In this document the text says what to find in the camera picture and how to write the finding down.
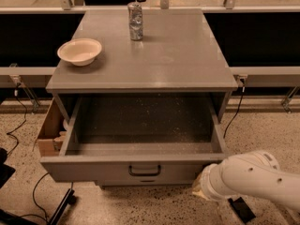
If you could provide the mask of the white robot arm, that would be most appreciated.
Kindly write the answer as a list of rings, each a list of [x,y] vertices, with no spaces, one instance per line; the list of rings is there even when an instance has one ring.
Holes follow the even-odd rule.
[[[206,166],[192,185],[192,194],[220,202],[247,195],[300,211],[300,175],[284,172],[266,151],[229,156]]]

